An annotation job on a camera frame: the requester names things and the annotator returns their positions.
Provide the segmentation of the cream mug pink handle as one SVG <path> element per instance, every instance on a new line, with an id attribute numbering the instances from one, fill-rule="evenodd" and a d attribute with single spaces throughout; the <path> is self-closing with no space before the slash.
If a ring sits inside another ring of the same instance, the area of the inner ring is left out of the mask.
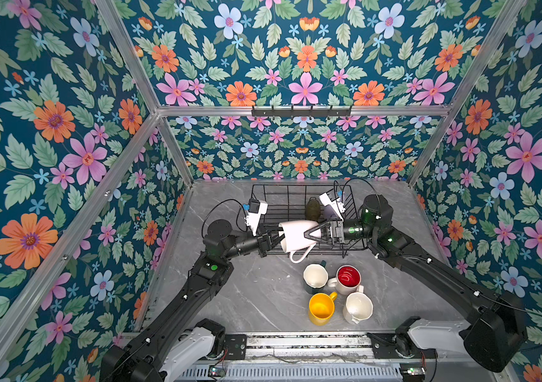
<path id="1" fill-rule="evenodd" d="M 306 245 L 304 240 L 304 221 L 286 221 L 278 225 L 279 229 L 285 231 L 285 237 L 287 240 L 288 250 L 283 251 L 287 253 L 289 259 L 294 264 L 301 263 L 307 255 L 315 248 L 315 245 Z"/>

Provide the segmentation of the amber textured glass cup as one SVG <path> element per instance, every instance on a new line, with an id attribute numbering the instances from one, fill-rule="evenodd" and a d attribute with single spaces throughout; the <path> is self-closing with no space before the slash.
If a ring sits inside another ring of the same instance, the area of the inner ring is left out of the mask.
<path id="1" fill-rule="evenodd" d="M 321 216 L 321 205 L 316 197 L 311 197 L 305 206 L 305 218 L 309 221 L 318 222 Z"/>

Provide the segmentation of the dark green mug white inside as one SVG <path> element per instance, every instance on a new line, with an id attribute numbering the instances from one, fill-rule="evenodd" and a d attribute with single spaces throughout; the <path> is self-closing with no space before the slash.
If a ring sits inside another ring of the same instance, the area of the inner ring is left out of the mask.
<path id="1" fill-rule="evenodd" d="M 318 294 L 324 290 L 329 280 L 327 262 L 309 264 L 303 272 L 304 288 L 309 294 Z"/>

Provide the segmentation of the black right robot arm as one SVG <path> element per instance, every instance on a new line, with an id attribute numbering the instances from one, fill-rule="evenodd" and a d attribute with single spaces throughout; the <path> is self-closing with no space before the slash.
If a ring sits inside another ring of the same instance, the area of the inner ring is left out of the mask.
<path id="1" fill-rule="evenodd" d="M 394 331 L 390 347 L 403 357 L 417 351 L 446 350 L 468 355 L 491 372 L 501 372 L 527 339 L 525 310 L 508 292 L 478 286 L 430 255 L 412 237 L 396 228 L 393 208 L 377 194 L 365 197 L 359 214 L 344 216 L 340 199 L 328 194 L 305 205 L 306 220 L 320 229 L 318 242 L 347 244 L 361 241 L 376 258 L 411 275 L 453 306 L 459 321 L 430 321 L 412 316 Z"/>

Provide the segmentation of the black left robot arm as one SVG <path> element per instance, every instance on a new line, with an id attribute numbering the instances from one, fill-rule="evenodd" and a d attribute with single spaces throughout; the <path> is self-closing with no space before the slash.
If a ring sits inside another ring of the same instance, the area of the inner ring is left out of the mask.
<path id="1" fill-rule="evenodd" d="M 211 223 L 203 237 L 204 250 L 179 293 L 135 339 L 123 348 L 114 345 L 105 353 L 100 380 L 161 381 L 168 375 L 161 366 L 187 324 L 229 280 L 234 270 L 231 260 L 252 252 L 264 257 L 284 238 L 277 230 L 256 237 L 233 229 L 224 219 Z"/>

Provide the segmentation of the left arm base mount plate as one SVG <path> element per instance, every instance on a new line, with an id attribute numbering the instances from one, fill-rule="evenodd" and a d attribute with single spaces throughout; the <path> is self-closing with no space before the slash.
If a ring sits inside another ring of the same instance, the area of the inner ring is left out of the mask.
<path id="1" fill-rule="evenodd" d="M 243 361 L 246 359 L 248 345 L 246 334 L 226 334 L 220 344 L 223 361 Z"/>

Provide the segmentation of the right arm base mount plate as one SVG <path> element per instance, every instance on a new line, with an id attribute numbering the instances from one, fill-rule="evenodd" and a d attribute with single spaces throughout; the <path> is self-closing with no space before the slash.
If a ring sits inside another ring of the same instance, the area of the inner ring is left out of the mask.
<path id="1" fill-rule="evenodd" d="M 366 333 L 366 336 L 371 340 L 371 348 L 377 359 L 435 360 L 438 356 L 436 350 L 417 348 L 407 334 L 384 332 Z"/>

